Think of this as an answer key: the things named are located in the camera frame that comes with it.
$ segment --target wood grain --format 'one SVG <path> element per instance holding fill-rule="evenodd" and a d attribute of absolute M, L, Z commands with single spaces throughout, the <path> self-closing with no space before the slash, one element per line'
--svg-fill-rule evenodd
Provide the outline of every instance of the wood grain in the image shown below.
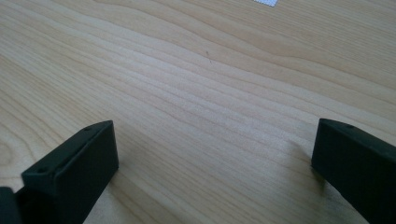
<path fill-rule="evenodd" d="M 1 0 L 0 185 L 113 119 L 86 223 L 366 223 L 310 168 L 318 118 L 396 145 L 395 1 Z"/>

